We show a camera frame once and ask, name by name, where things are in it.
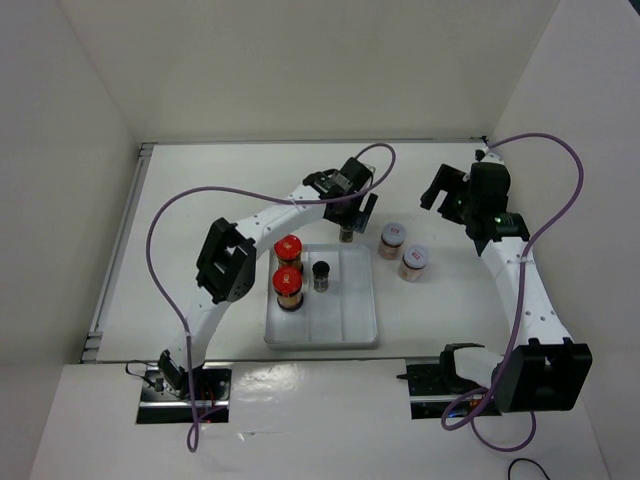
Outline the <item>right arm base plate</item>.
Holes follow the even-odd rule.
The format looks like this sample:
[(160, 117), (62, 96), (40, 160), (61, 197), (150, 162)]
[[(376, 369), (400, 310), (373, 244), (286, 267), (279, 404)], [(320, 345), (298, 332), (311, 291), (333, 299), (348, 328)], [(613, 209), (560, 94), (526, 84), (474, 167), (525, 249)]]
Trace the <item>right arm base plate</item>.
[(458, 396), (478, 388), (474, 382), (450, 378), (437, 357), (407, 360), (396, 379), (407, 387), (412, 420), (440, 419)]

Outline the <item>red lid sauce jar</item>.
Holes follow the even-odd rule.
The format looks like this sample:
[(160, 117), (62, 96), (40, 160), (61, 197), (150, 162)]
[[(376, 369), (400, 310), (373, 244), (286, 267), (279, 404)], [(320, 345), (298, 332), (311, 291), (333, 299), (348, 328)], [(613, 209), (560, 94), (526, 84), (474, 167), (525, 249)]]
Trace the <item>red lid sauce jar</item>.
[(303, 244), (296, 235), (289, 234), (281, 238), (274, 244), (273, 250), (280, 268), (291, 267), (303, 272)]
[(285, 311), (298, 310), (303, 303), (303, 277), (294, 267), (278, 268), (272, 276), (272, 286), (279, 307)]

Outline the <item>black lid pepper bottle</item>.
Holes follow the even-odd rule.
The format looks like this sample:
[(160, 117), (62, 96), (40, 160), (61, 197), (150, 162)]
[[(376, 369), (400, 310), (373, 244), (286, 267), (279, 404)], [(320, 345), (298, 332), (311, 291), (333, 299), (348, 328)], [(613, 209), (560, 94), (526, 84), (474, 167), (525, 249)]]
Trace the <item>black lid pepper bottle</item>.
[(317, 261), (312, 266), (313, 288), (316, 292), (322, 293), (329, 287), (330, 266), (326, 261)]
[(339, 241), (341, 243), (348, 244), (348, 243), (352, 243), (353, 239), (354, 239), (353, 228), (349, 226), (341, 225), (339, 230)]

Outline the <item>white lid spice jar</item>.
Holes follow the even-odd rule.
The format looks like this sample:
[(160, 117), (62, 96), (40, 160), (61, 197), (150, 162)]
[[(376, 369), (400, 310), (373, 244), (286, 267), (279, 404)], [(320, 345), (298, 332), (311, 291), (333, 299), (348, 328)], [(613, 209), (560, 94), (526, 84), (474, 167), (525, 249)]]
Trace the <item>white lid spice jar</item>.
[(428, 264), (427, 248), (423, 245), (411, 245), (403, 253), (398, 274), (407, 282), (418, 281)]
[(405, 227), (397, 222), (389, 222), (384, 225), (378, 253), (383, 259), (392, 260), (398, 257), (406, 240)]

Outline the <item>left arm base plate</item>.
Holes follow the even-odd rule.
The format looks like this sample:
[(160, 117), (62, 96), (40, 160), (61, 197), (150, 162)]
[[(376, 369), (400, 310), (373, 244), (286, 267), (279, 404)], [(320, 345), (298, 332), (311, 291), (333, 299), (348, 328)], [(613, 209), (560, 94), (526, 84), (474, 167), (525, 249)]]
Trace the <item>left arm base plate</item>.
[[(136, 423), (140, 425), (188, 424), (192, 421), (189, 393), (179, 393), (151, 362), (132, 361), (127, 375), (142, 381)], [(195, 387), (195, 408), (204, 424), (227, 423), (232, 371), (225, 366), (205, 367)]]

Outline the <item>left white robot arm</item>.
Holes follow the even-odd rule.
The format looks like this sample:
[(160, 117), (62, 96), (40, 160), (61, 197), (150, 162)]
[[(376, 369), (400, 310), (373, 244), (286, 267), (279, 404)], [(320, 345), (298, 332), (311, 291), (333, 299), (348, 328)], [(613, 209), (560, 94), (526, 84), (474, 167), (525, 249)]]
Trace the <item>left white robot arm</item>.
[(196, 311), (186, 315), (161, 285), (151, 260), (151, 241), (160, 216), (177, 200), (204, 192), (196, 187), (167, 201), (155, 214), (146, 238), (147, 268), (160, 294), (181, 322), (178, 339), (158, 360), (163, 387), (176, 399), (193, 396), (199, 387), (196, 372), (204, 364), (208, 344), (231, 303), (252, 289), (256, 263), (280, 238), (318, 220), (327, 220), (359, 233), (366, 229), (377, 196), (372, 194), (361, 209), (362, 198), (375, 187), (374, 173), (351, 157), (339, 169), (317, 171), (305, 177), (285, 198), (220, 187), (224, 193), (242, 194), (273, 205), (243, 220), (215, 220), (196, 261), (198, 301)]

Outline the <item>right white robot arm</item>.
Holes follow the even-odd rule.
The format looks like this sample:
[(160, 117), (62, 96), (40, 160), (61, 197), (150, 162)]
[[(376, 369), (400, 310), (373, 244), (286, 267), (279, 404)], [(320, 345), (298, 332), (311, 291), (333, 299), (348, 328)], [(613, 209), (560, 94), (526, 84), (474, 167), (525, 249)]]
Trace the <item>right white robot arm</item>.
[(572, 409), (593, 362), (560, 321), (537, 270), (523, 217), (508, 211), (507, 168), (479, 161), (463, 172), (439, 167), (420, 206), (464, 226), (497, 287), (509, 328), (510, 353), (474, 343), (448, 344), (440, 354), (438, 381), (450, 393), (471, 382), (490, 391), (502, 413)]

